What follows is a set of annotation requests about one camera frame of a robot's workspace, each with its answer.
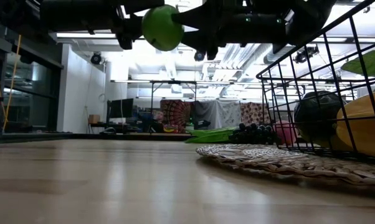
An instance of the light wood floor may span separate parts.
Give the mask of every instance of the light wood floor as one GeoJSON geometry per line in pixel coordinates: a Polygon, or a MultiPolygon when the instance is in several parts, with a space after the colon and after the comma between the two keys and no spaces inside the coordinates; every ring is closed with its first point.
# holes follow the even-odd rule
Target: light wood floor
{"type": "Polygon", "coordinates": [[[2,145],[0,224],[375,223],[375,198],[237,174],[199,160],[195,147],[2,145]]]}

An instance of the round jute mat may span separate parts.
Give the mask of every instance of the round jute mat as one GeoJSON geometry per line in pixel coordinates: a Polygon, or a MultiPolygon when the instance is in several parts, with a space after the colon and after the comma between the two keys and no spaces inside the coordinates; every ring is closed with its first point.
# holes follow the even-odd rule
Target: round jute mat
{"type": "Polygon", "coordinates": [[[375,185],[375,165],[290,152],[275,146],[220,144],[199,147],[196,152],[236,169],[375,185]]]}

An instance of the wall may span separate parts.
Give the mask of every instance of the wall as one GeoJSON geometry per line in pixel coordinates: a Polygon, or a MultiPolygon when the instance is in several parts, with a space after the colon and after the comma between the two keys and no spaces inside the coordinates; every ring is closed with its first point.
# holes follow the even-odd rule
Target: wall
{"type": "Polygon", "coordinates": [[[99,114],[105,120],[101,97],[105,73],[73,52],[69,44],[63,46],[62,65],[57,130],[86,133],[89,114],[99,114]]]}

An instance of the green mat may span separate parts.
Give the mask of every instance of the green mat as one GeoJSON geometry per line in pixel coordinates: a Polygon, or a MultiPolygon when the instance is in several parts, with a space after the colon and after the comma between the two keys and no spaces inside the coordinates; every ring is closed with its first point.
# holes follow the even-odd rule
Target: green mat
{"type": "Polygon", "coordinates": [[[186,140],[186,143],[222,143],[229,141],[229,135],[235,128],[220,128],[213,130],[187,130],[196,138],[186,140]]]}
{"type": "MultiPolygon", "coordinates": [[[[363,60],[366,65],[366,70],[370,77],[375,77],[375,50],[366,53],[363,55],[363,60]]],[[[345,63],[342,67],[342,70],[347,72],[356,73],[359,75],[363,75],[361,62],[359,58],[356,58],[352,61],[345,63]]]]}

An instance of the black wire basket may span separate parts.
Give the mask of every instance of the black wire basket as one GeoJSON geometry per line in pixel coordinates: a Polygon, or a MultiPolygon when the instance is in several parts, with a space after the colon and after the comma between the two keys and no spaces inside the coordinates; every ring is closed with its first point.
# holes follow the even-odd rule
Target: black wire basket
{"type": "Polygon", "coordinates": [[[368,153],[369,149],[375,151],[375,77],[368,72],[364,59],[367,52],[375,50],[375,41],[366,42],[365,38],[358,36],[354,21],[356,14],[369,12],[369,6],[371,10],[374,2],[364,0],[359,3],[309,38],[308,42],[292,47],[257,75],[262,81],[263,101],[268,104],[268,113],[276,121],[273,128],[276,132],[277,129],[282,130],[280,137],[284,143],[278,144],[279,149],[375,162],[375,153],[368,153]],[[328,38],[326,33],[341,24],[350,27],[352,35],[340,38],[336,43],[335,38],[328,38]],[[351,44],[356,51],[336,58],[331,53],[334,44],[351,44]],[[327,55],[327,58],[322,58],[325,62],[323,66],[314,68],[311,66],[315,59],[313,55],[319,53],[327,55]],[[351,58],[355,58],[361,71],[361,75],[355,78],[347,78],[336,71],[337,66],[349,62],[351,58]],[[296,67],[302,68],[303,65],[307,69],[297,73],[296,67]],[[328,75],[319,76],[325,70],[328,75]],[[366,107],[363,109],[367,114],[356,114],[351,106],[361,96],[359,89],[366,92],[363,97],[367,103],[363,104],[366,107]],[[341,131],[344,138],[338,131],[341,129],[344,129],[341,131]],[[371,133],[370,138],[364,141],[360,134],[364,132],[361,131],[366,132],[363,136],[371,133]]]}

